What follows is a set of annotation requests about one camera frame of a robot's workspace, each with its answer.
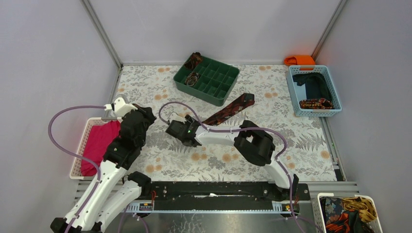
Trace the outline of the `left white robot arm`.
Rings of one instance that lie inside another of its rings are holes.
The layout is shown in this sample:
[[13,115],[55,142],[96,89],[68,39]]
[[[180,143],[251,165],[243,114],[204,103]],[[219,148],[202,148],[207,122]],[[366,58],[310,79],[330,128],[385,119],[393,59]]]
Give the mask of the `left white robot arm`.
[[110,108],[122,119],[119,134],[107,146],[99,165],[81,157],[92,164],[97,173],[75,206],[64,217],[53,220],[51,230],[54,233],[102,233],[127,204],[150,195],[151,179],[135,171],[127,176],[122,189],[109,197],[117,182],[140,155],[146,144],[147,130],[156,120],[150,107],[111,104]]

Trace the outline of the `dark red patterned tie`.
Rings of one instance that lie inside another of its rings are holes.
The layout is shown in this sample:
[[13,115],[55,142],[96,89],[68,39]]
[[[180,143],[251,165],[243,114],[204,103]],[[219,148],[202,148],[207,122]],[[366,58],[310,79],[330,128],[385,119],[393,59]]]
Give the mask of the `dark red patterned tie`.
[[251,93],[243,93],[222,110],[216,112],[202,123],[205,125],[218,126],[254,104],[255,95]]

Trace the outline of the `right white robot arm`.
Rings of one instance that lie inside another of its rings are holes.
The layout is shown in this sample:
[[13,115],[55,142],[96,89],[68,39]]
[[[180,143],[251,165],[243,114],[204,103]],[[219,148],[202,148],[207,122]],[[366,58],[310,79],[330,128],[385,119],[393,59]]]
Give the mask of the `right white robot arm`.
[[170,120],[166,133],[187,147],[233,146],[246,161],[264,167],[277,185],[279,195],[283,199],[291,200],[298,193],[298,177],[288,171],[279,159],[286,151],[286,140],[273,130],[258,127],[249,120],[245,120],[239,126],[210,126],[187,115],[184,120]]

